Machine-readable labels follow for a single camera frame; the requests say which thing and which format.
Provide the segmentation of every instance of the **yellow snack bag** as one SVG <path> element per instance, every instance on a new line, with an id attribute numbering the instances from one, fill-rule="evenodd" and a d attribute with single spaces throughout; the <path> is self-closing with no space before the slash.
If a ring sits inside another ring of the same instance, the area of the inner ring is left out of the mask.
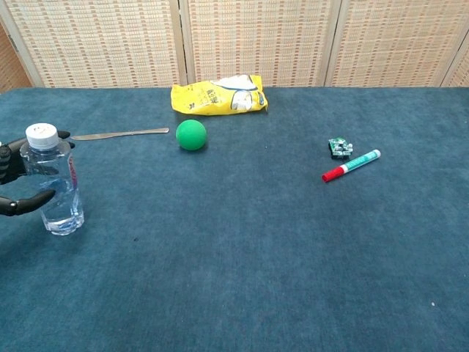
<path id="1" fill-rule="evenodd" d="M 260 76 L 239 75 L 187 86 L 174 84 L 171 105 L 183 114 L 229 115 L 267 108 Z"/>

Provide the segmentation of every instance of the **red marker cap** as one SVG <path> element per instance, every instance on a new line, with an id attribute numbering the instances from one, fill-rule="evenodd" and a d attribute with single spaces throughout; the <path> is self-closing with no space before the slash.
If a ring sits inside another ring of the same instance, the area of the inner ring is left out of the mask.
<path id="1" fill-rule="evenodd" d="M 342 169 L 340 166 L 336 167 L 335 169 L 332 169 L 330 171 L 327 171 L 325 174 L 322 175 L 322 180 L 324 182 L 329 182 L 332 181 L 334 178 L 338 178 L 342 176 L 345 173 L 344 169 Z"/>

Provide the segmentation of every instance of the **bottle label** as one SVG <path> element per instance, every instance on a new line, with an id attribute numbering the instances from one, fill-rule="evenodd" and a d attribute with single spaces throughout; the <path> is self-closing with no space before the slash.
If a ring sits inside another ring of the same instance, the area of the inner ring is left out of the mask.
<path id="1" fill-rule="evenodd" d="M 78 186 L 78 178 L 76 177 L 75 165 L 73 165 L 72 156 L 68 158 L 68 167 L 70 169 L 70 176 L 72 177 L 73 188 L 76 189 Z"/>

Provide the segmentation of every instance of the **woven screen panel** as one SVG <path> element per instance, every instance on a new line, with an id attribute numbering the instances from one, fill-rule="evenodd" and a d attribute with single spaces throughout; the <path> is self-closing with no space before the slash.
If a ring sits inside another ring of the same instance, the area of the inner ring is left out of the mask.
<path id="1" fill-rule="evenodd" d="M 267 86 L 323 85 L 331 2 L 188 0 L 196 81 L 246 73 Z"/>
<path id="2" fill-rule="evenodd" d="M 30 86 L 28 76 L 10 44 L 7 33 L 0 26 L 0 93 Z"/>
<path id="3" fill-rule="evenodd" d="M 469 18 L 468 0 L 345 3 L 326 84 L 440 86 Z"/>
<path id="4" fill-rule="evenodd" d="M 46 87 L 179 82 L 169 1 L 6 0 Z"/>
<path id="5" fill-rule="evenodd" d="M 448 85 L 450 87 L 469 87 L 469 45 L 466 45 L 462 59 L 456 65 Z"/>

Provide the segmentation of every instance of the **green ball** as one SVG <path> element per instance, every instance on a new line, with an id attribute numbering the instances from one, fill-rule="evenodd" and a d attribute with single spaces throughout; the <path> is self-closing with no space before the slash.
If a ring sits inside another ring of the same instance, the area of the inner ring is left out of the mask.
<path id="1" fill-rule="evenodd" d="M 182 148 L 198 150 L 207 141 L 207 131 L 199 121 L 186 120 L 177 126 L 176 139 Z"/>

